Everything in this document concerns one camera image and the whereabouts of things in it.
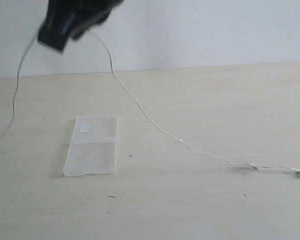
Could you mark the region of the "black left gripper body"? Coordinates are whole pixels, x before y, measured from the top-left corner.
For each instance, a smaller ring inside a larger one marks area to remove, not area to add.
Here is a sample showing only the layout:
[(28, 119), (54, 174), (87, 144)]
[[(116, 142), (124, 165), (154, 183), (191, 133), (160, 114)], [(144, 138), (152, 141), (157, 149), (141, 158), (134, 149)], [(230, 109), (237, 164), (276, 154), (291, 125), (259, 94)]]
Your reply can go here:
[(77, 41), (106, 22), (123, 0), (49, 0), (37, 41), (62, 53), (70, 39)]

